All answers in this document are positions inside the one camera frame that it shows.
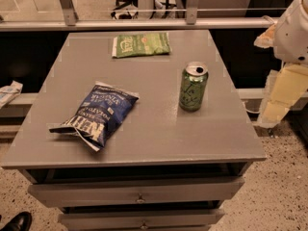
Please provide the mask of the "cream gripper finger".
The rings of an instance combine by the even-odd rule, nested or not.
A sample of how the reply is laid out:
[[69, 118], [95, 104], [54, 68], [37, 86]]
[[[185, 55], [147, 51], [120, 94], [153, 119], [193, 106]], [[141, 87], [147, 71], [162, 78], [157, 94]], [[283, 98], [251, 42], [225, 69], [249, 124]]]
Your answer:
[[287, 63], [268, 76], [258, 126], [276, 126], [308, 90], [308, 66]]
[[268, 29], [254, 40], [254, 45], [260, 48], [273, 47], [273, 39], [276, 25], [273, 24]]

